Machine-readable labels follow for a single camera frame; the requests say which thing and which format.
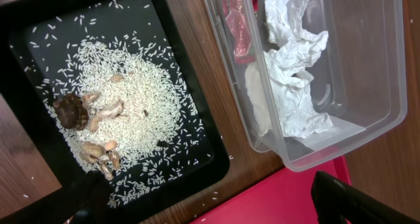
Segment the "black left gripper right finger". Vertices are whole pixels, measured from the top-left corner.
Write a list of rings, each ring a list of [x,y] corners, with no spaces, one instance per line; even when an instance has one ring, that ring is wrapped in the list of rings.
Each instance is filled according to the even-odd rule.
[[[316,172],[311,197],[319,223],[419,224],[324,171]]]

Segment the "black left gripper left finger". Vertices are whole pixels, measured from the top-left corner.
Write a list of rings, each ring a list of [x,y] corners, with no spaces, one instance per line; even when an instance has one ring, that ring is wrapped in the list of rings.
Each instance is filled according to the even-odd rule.
[[[90,171],[69,187],[62,187],[42,199],[1,219],[2,223],[64,223],[83,208],[95,223],[109,223],[107,203],[111,188],[99,171]]]

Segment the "food scraps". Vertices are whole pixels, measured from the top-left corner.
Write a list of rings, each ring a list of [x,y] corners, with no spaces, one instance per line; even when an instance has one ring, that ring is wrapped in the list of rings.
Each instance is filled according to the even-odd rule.
[[[38,24],[13,37],[41,62],[35,88],[77,164],[87,143],[116,143],[109,205],[120,208],[187,176],[214,155],[152,0],[108,6]]]

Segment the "white napkin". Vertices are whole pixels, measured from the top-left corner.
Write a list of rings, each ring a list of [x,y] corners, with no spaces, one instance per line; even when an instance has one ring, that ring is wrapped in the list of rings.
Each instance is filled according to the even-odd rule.
[[[274,103],[284,137],[305,139],[329,132],[334,125],[327,113],[314,109],[308,72],[326,49],[329,34],[303,29],[302,18],[309,0],[265,0],[268,40],[279,48],[264,53]]]

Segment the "red snack wrapper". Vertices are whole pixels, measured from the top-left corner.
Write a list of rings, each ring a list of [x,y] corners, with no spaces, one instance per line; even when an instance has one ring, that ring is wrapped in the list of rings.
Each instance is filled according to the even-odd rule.
[[[243,0],[221,0],[224,20],[233,36],[233,55],[236,64],[249,64],[255,61],[251,50],[251,36],[246,24]]]

